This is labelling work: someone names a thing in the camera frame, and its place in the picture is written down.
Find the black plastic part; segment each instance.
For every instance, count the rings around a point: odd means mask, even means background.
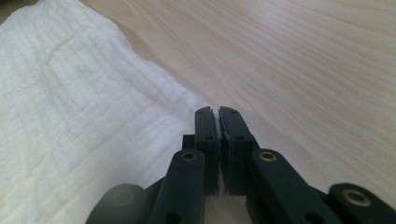
[[[204,215],[205,155],[177,152],[163,180],[149,224],[201,224]]]
[[[333,185],[327,201],[345,223],[396,223],[396,212],[389,205],[369,190],[356,185]]]
[[[327,194],[322,192],[321,190],[315,189],[313,187],[311,187],[312,190],[319,196],[319,198],[323,201],[323,202],[327,202]]]
[[[271,210],[253,180],[251,180],[247,191],[246,208],[252,224],[275,224]]]
[[[222,131],[221,170],[225,188],[231,195],[247,195],[248,160],[254,148],[259,148],[241,114],[229,107],[219,110]]]
[[[181,149],[195,149],[195,134],[183,134]]]
[[[93,208],[86,224],[145,223],[146,192],[136,186],[121,184],[110,189]]]
[[[205,154],[205,195],[217,196],[219,195],[220,142],[215,115],[210,106],[195,112],[194,140],[194,148]]]
[[[145,189],[146,200],[142,204],[144,206],[142,220],[143,223],[147,223],[152,208],[154,207],[155,201],[157,200],[158,194],[160,193],[161,186],[163,185],[163,178],[152,184],[150,187]]]
[[[276,223],[342,223],[276,151],[256,149],[250,170]]]

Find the table surface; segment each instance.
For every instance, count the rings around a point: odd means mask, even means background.
[[[354,183],[396,207],[394,1],[82,2],[143,58],[239,110],[308,184]],[[207,200],[205,223],[247,223],[243,203]]]

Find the white cloth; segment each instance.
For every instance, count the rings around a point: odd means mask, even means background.
[[[0,26],[0,223],[84,223],[111,187],[162,177],[201,97],[77,0]]]

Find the screw hole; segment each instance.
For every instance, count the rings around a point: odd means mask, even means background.
[[[185,152],[181,155],[181,159],[183,161],[195,161],[195,159],[197,159],[197,155],[192,152]]]
[[[307,213],[307,214],[305,214],[305,218],[310,224],[324,224],[325,223],[323,217],[321,217],[320,215],[318,215],[316,213]]]
[[[368,207],[371,205],[371,200],[360,191],[355,189],[344,189],[343,190],[344,198],[350,203],[353,203],[360,207]]]
[[[276,161],[276,154],[272,152],[262,152],[260,153],[260,158],[264,161]]]
[[[165,217],[166,224],[178,224],[181,223],[182,216],[178,213],[168,213]]]

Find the crumpled fabric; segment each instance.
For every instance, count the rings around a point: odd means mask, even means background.
[[[77,0],[0,25],[0,223],[84,223],[110,188],[165,175],[206,106]]]

